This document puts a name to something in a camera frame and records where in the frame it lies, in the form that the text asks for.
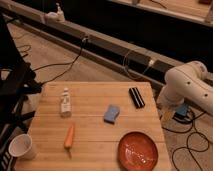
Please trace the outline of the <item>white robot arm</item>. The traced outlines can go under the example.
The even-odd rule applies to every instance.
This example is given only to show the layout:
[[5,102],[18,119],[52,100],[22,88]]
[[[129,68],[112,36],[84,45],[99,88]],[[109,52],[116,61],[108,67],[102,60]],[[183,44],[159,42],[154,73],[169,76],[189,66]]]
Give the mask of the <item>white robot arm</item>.
[[173,67],[165,74],[165,85],[157,98],[162,120],[170,120],[176,109],[188,99],[213,114],[213,87],[204,82],[207,68],[200,61]]

